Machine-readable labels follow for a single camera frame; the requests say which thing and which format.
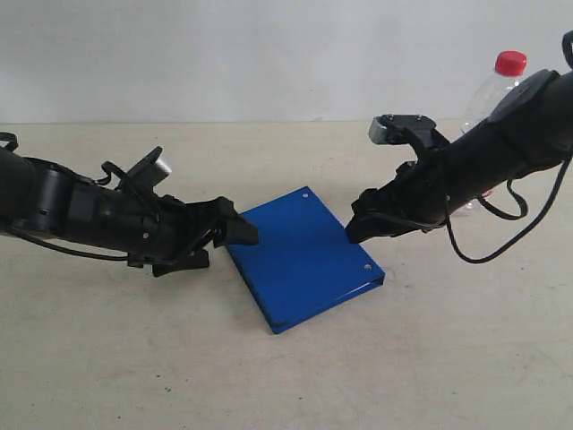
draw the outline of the black robotic arm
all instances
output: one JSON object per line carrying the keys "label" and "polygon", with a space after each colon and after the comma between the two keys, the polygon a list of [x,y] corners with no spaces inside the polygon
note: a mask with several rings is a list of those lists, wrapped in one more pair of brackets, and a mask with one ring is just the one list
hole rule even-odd
{"label": "black robotic arm", "polygon": [[[563,53],[573,68],[573,31],[562,40]],[[397,237],[415,230],[447,227],[457,254],[467,262],[488,262],[531,231],[551,208],[573,157],[573,72],[560,75],[542,70],[530,76],[503,99],[488,118],[450,143],[425,116],[375,117],[369,132],[376,144],[410,144],[418,157],[397,169],[394,180],[380,189],[365,190],[352,207],[346,226],[351,242],[372,237]],[[550,198],[540,214],[520,234],[495,253],[480,259],[459,251],[449,215],[477,198],[504,219],[527,214],[525,199],[515,193],[515,179],[561,164]],[[483,193],[503,182],[521,213],[501,211]]]}
{"label": "black robotic arm", "polygon": [[[156,277],[173,271],[209,267],[203,247],[256,245],[255,226],[225,197],[184,203],[153,188],[170,173],[157,147],[129,171],[111,162],[106,176],[93,180],[56,163],[23,158],[14,151],[16,136],[0,133],[0,231],[36,245],[80,257],[125,261],[153,267]],[[119,179],[116,189],[105,188]],[[49,242],[59,238],[127,253],[93,254]]]}

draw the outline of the black strap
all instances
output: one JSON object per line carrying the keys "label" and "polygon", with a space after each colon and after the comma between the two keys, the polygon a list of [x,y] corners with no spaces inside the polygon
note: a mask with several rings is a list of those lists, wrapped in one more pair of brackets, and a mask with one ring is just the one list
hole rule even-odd
{"label": "black strap", "polygon": [[508,192],[509,194],[511,194],[511,197],[514,198],[514,200],[517,203],[517,206],[519,206],[519,215],[512,215],[510,213],[504,212],[499,208],[496,208],[495,206],[493,206],[491,203],[489,203],[487,200],[485,200],[485,198],[482,195],[479,195],[477,197],[477,201],[479,203],[482,204],[482,206],[488,210],[489,212],[491,212],[493,215],[496,215],[502,219],[506,219],[508,221],[516,221],[518,219],[522,219],[524,217],[527,216],[527,213],[529,212],[529,208],[527,207],[527,202],[526,199],[524,199],[521,195],[519,195],[518,193],[516,193],[513,188],[511,187],[511,185],[513,184],[513,179],[510,179],[507,183],[506,186],[508,188]]}

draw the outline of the red bottle cap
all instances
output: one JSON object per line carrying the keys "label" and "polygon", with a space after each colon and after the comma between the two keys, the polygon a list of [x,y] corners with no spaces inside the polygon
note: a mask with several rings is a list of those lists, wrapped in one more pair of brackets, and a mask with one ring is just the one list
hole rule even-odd
{"label": "red bottle cap", "polygon": [[503,51],[495,62],[495,71],[502,76],[521,76],[526,65],[525,54],[518,51]]}

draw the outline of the white background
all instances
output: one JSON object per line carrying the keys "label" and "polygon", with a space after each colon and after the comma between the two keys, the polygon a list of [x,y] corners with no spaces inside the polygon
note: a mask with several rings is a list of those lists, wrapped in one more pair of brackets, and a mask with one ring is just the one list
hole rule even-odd
{"label": "white background", "polygon": [[0,0],[0,122],[458,117],[503,49],[567,70],[573,2]]}

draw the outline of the water bottle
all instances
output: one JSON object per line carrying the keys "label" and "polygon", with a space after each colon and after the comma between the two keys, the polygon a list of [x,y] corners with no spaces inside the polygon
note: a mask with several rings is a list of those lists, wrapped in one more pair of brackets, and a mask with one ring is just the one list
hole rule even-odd
{"label": "water bottle", "polygon": [[[515,87],[523,75],[527,65],[527,56],[518,51],[503,51],[495,62],[494,73],[479,87],[470,101],[462,123],[462,133],[467,133],[482,122],[500,101]],[[456,212],[457,215],[478,211],[481,204],[472,200]]]}

